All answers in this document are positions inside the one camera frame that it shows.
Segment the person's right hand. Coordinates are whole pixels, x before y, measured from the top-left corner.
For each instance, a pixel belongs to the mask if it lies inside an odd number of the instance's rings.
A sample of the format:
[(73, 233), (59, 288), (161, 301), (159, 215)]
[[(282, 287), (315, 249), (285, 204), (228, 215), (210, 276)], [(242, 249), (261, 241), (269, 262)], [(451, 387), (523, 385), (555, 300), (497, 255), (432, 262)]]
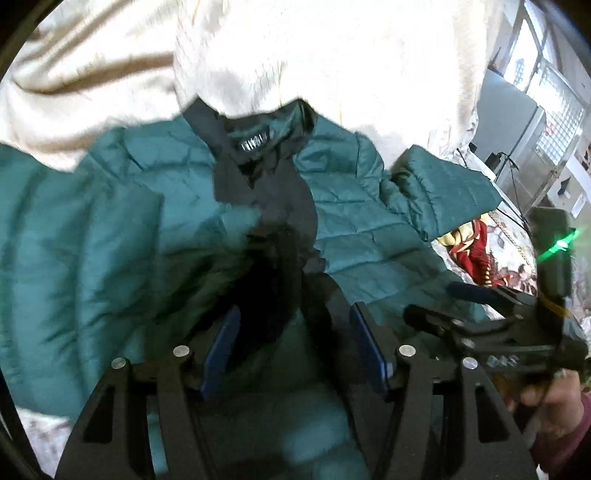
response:
[(550, 381), (538, 385), (501, 387), (501, 396), (510, 411), (518, 405), (536, 408), (539, 432), (551, 439), (562, 438), (576, 430), (585, 407), (577, 371), (561, 369)]

